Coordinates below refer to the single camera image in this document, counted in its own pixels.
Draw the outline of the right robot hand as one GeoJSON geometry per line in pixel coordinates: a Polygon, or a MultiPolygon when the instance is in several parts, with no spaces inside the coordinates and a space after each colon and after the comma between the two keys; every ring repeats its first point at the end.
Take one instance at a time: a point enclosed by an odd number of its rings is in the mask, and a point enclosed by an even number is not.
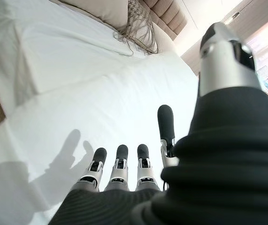
{"type": "Polygon", "coordinates": [[[123,178],[99,192],[81,178],[52,225],[268,225],[268,95],[252,51],[221,22],[200,45],[198,97],[187,136],[173,143],[172,111],[158,109],[168,164],[160,191],[147,147],[138,147],[146,175],[135,192],[123,178]]]}

